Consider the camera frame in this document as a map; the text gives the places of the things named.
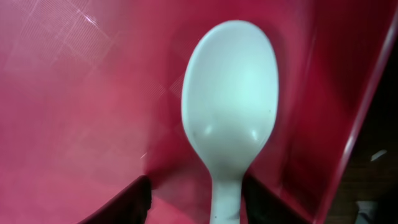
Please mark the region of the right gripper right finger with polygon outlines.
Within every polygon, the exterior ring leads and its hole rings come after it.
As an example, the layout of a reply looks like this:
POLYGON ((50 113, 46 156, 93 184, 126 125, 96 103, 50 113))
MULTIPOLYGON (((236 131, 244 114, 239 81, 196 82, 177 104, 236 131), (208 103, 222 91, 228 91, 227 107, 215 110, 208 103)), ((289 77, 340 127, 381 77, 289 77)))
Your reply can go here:
POLYGON ((244 176, 242 193, 249 224, 306 223, 251 175, 244 176))

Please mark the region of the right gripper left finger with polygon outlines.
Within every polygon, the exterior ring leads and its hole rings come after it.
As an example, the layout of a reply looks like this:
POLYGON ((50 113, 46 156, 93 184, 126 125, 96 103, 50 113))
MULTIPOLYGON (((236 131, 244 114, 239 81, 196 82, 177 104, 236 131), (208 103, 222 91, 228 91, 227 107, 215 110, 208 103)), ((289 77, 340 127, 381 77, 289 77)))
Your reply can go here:
POLYGON ((144 224, 151 205, 151 182, 142 175, 79 224, 144 224))

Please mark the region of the white plastic spoon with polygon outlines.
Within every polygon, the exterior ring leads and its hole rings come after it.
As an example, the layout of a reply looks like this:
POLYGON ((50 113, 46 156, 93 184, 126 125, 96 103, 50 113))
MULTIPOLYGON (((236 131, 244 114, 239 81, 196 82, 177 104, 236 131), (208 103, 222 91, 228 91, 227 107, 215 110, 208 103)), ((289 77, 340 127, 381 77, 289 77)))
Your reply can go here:
POLYGON ((278 100, 275 52, 258 26, 226 21, 200 39, 183 79, 181 113, 211 175, 211 223, 239 223, 243 177, 274 129, 278 100))

